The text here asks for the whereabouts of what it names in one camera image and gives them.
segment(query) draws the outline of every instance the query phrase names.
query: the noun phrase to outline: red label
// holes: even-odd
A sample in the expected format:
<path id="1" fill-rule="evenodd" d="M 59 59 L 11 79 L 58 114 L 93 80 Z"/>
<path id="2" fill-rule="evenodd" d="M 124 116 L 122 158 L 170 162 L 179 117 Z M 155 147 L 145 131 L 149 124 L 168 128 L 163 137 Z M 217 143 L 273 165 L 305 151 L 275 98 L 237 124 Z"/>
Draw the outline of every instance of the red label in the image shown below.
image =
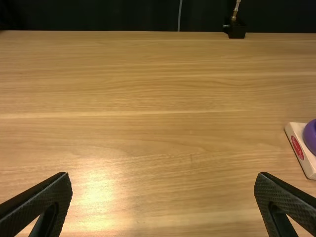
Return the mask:
<path id="1" fill-rule="evenodd" d="M 298 143 L 296 138 L 293 137 L 293 136 L 291 137 L 291 140 L 292 140 L 292 144 L 293 144 L 294 150 L 296 151 L 296 154 L 298 155 L 298 157 L 301 160 L 304 160 L 304 153 L 302 151 L 302 148 L 301 148 L 300 144 Z"/>

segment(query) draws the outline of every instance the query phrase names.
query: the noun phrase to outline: black background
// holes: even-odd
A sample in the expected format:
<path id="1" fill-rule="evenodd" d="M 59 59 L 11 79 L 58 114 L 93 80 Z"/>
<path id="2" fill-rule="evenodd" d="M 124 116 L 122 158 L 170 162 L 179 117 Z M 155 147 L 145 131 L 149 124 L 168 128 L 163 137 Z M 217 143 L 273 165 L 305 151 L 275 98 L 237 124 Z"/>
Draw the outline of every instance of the black background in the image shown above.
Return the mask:
<path id="1" fill-rule="evenodd" d="M 0 27 L 176 31 L 180 0 L 0 0 Z M 181 31 L 222 31 L 235 0 L 183 0 Z M 316 32 L 315 0 L 242 0 L 248 32 Z"/>

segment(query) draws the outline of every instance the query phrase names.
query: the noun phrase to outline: purple object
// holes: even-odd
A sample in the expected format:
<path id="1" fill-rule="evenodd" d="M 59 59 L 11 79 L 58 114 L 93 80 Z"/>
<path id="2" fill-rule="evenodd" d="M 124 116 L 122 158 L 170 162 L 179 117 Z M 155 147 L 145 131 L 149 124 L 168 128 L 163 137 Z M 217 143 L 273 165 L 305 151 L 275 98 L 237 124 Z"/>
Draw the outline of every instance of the purple object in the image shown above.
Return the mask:
<path id="1" fill-rule="evenodd" d="M 307 148 L 316 156 L 316 119 L 310 121 L 305 126 L 303 140 Z"/>

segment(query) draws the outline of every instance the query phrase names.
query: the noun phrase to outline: white cable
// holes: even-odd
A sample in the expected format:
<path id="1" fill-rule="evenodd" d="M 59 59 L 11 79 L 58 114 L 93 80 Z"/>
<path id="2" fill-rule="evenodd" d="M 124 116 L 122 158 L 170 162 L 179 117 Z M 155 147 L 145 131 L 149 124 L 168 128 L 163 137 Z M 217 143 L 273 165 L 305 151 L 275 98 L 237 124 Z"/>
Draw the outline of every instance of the white cable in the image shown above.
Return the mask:
<path id="1" fill-rule="evenodd" d="M 183 1 L 183 0 L 180 0 L 180 3 L 179 3 L 179 13 L 178 13 L 178 31 L 180 31 L 180 24 L 181 24 L 182 1 Z"/>

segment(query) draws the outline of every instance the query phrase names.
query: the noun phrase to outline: metal rod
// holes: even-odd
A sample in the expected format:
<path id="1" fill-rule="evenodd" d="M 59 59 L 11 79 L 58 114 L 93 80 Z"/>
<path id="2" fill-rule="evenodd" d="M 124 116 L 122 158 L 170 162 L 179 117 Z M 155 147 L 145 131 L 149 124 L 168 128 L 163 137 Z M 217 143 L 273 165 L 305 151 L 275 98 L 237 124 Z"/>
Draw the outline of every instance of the metal rod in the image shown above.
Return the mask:
<path id="1" fill-rule="evenodd" d="M 241 2 L 241 0 L 236 0 L 236 6 L 235 6 L 234 11 L 233 11 L 232 21 L 236 20 L 236 16 L 238 13 L 238 8 L 239 8 L 240 2 Z"/>

